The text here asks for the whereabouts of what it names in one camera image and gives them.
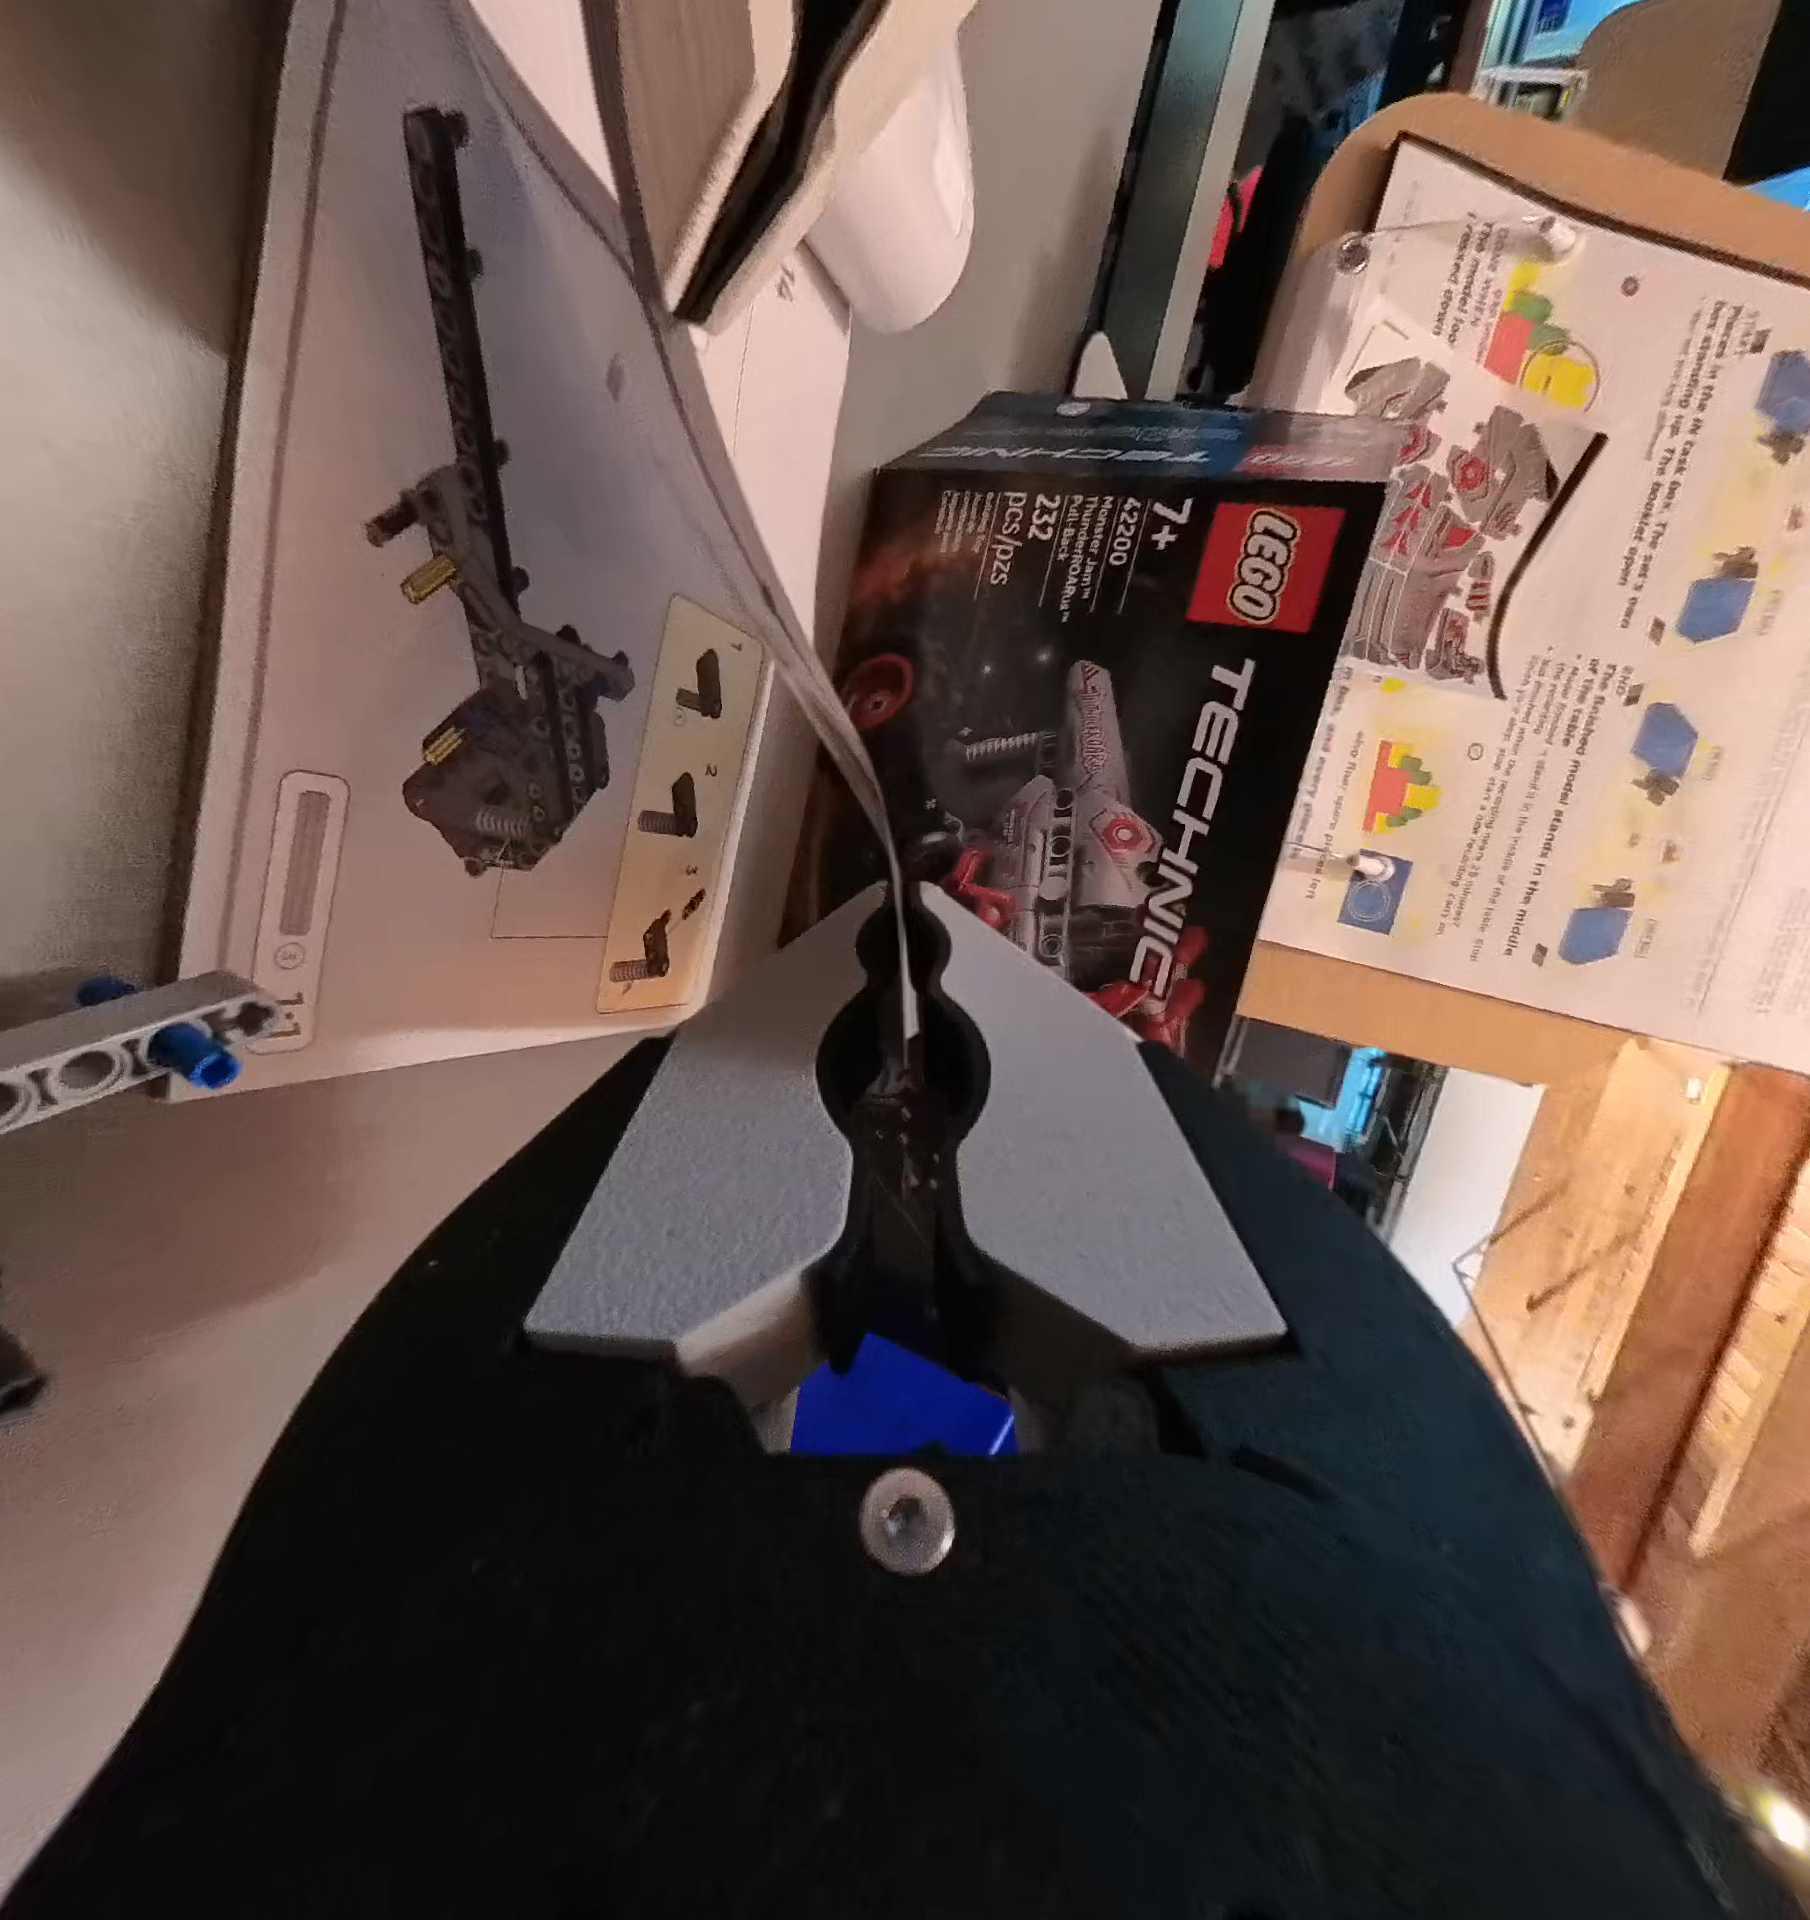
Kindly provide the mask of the grey toy brick assembly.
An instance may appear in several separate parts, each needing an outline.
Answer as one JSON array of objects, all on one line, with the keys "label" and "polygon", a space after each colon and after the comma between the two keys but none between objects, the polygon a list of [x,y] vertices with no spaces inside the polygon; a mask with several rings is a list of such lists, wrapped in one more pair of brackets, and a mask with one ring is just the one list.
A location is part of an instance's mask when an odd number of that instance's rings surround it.
[{"label": "grey toy brick assembly", "polygon": [[[287,1004],[224,972],[152,991],[91,974],[73,991],[73,1012],[0,1031],[0,1140],[118,1095],[224,1095],[244,1049],[278,1026]],[[42,1383],[0,1323],[0,1429],[23,1417]]]}]

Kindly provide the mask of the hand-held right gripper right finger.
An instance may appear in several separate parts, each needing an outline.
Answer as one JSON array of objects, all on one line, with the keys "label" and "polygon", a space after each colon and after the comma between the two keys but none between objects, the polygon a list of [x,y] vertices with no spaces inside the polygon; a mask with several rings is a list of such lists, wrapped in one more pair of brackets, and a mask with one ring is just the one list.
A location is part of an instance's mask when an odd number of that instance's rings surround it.
[{"label": "hand-held right gripper right finger", "polygon": [[1208,1361],[1282,1338],[1229,1210],[1122,1020],[924,889],[940,994],[985,1044],[959,1121],[969,1246],[1116,1361]]}]

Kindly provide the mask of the wooden rack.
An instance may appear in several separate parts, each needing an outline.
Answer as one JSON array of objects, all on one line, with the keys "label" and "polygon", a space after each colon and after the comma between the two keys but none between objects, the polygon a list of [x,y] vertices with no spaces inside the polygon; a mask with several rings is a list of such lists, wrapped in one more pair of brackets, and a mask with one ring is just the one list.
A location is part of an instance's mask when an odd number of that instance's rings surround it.
[{"label": "wooden rack", "polygon": [[1467,1346],[1687,1745],[1810,1819],[1810,1079],[1630,1041],[1542,1090]]}]

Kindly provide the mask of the toy instruction booklet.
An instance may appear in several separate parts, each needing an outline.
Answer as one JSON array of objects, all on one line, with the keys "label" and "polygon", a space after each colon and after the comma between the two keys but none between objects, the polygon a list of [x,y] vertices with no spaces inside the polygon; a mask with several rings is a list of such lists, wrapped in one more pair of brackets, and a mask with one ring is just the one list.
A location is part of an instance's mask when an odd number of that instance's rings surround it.
[{"label": "toy instruction booklet", "polygon": [[[404,114],[453,111],[523,612],[627,657],[609,782],[528,871],[468,871],[404,782],[479,695],[425,526],[366,522],[453,460]],[[229,417],[217,690],[177,972],[278,1026],[243,1095],[646,1036],[773,946],[812,732],[758,651],[800,635],[853,310],[800,247],[656,361],[587,6],[294,6]]]}]

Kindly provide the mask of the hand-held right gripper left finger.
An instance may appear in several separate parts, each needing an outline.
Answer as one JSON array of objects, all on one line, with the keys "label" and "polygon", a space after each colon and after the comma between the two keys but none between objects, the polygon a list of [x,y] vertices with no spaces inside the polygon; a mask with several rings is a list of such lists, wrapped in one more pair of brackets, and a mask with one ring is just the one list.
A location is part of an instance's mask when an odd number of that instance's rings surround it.
[{"label": "hand-held right gripper left finger", "polygon": [[924,895],[872,889],[683,1020],[528,1338],[675,1369],[806,1369],[818,1270],[921,1159]]}]

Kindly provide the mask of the grey desk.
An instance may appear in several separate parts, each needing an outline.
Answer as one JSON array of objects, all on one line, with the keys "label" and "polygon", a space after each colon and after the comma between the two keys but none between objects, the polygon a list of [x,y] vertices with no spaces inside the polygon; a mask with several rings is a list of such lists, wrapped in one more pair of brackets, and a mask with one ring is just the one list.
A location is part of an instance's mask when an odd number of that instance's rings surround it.
[{"label": "grey desk", "polygon": [[[278,6],[0,6],[0,1031],[160,974]],[[114,1098],[0,1145],[0,1903],[294,1398],[614,1044]]]}]

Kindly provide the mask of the grey metal post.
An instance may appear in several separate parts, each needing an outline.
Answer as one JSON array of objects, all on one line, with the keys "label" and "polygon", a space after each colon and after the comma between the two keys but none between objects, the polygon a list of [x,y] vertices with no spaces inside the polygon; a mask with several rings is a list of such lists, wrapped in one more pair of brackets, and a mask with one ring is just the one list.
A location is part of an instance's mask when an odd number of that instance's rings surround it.
[{"label": "grey metal post", "polygon": [[1271,0],[1166,0],[1086,302],[1127,400],[1176,400],[1250,123]]}]

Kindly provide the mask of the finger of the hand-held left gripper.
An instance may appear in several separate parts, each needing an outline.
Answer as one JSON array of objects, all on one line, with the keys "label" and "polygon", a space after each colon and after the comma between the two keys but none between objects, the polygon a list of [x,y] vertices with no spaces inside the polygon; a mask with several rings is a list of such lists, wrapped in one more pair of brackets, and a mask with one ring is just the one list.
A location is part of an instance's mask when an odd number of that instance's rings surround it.
[{"label": "finger of the hand-held left gripper", "polygon": [[627,183],[680,327],[732,327],[818,228],[872,0],[619,0],[607,11]]},{"label": "finger of the hand-held left gripper", "polygon": [[872,332],[948,302],[974,242],[969,11],[790,6],[786,78],[688,261],[694,327],[727,327],[797,247]]}]

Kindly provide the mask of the black toy set box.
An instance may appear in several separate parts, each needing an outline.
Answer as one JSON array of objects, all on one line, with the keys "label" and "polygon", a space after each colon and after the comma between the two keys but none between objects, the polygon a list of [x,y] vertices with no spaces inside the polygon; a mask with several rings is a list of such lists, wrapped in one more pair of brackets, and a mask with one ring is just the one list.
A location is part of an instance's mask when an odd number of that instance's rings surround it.
[{"label": "black toy set box", "polygon": [[1385,417],[990,394],[872,480],[834,695],[899,865],[1208,1084]]}]

